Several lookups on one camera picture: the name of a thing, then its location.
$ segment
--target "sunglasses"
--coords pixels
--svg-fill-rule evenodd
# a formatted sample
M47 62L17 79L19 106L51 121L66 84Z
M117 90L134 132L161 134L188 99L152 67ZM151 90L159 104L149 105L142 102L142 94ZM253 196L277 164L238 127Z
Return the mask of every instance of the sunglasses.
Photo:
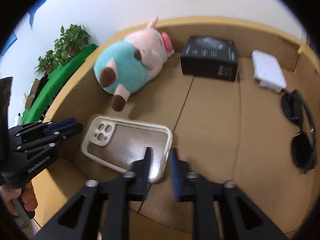
M282 91L285 93L281 98L282 111L290 122L300 127L300 132L292 138L292 158L294 164L298 168L302 168L304 174L307 174L309 170L314 169L316 166L316 130L311 112L297 90L294 90L292 93L283 89ZM310 144L308 136L302 131L302 106L308 118L312 144Z

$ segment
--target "brown box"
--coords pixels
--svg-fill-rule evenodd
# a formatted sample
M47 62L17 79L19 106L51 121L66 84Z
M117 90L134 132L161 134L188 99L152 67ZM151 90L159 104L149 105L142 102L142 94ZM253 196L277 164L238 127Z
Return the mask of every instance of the brown box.
M30 109L31 108L33 99L35 98L36 91L37 91L38 86L39 86L39 83L40 83L40 80L36 78L35 81L33 82L32 88L31 88L30 93L29 93L29 95L27 97L26 104L24 106L25 109Z
M238 54L233 41L210 36L191 36L180 53L182 73L236 81Z
M132 31L123 30L99 46L71 76L46 113L44 122L74 117L86 125L93 114L166 125L181 160L208 180L234 180L287 234L297 230L320 189L320 165L303 174L292 161L290 143L299 128L281 110L281 94L259 88L253 79L252 51L275 56L287 89L298 89L320 127L320 61L298 39L268 26L219 17L160 21L176 52L191 35L233 40L239 56L238 82L183 75L179 54L170 57L159 75L130 96L124 110L110 107L110 95L96 81L92 65L99 54ZM43 226L87 179L99 182L118 174L81 153L81 136L59 147L60 158L33 179ZM317 148L318 159L320 147ZM130 203L130 239L192 239L192 204L173 196L170 164L162 180L152 184L144 202Z

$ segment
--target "black box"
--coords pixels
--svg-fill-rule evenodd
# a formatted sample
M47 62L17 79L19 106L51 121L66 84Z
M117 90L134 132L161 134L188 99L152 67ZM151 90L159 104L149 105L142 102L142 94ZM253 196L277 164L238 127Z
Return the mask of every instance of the black box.
M191 36L180 53L182 73L235 81L238 54L232 41L207 36Z

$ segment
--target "finger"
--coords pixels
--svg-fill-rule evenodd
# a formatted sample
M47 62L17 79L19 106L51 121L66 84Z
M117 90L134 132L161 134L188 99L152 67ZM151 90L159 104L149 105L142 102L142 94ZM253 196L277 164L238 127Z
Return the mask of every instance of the finger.
M36 195L33 189L29 188L22 192L21 198L24 203L28 203L30 200L36 198Z
M2 185L0 187L0 195L3 198L3 201L6 203L13 198L18 198L21 195L21 188L13 189L9 188L7 185Z
M37 200L34 198L34 199L30 200L28 203L26 203L26 204L24 205L24 208L25 208L26 210L28 210L28 211L33 212L33 211L37 208L37 206L38 206L38 202L37 202Z
M9 202L6 203L7 209L9 211L10 214L14 215L14 216L19 216L19 212L15 209L12 201L10 200Z
M24 188L25 189L33 188L31 180L26 185L24 185Z

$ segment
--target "plush pig toy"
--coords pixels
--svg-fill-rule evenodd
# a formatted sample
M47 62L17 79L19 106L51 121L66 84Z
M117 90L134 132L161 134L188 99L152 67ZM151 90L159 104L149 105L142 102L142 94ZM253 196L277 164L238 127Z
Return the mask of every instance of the plush pig toy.
M102 88L113 94L111 107L117 112L132 93L159 74L174 53L169 36L155 29L157 22L155 18L146 29L110 45L94 63L95 76Z

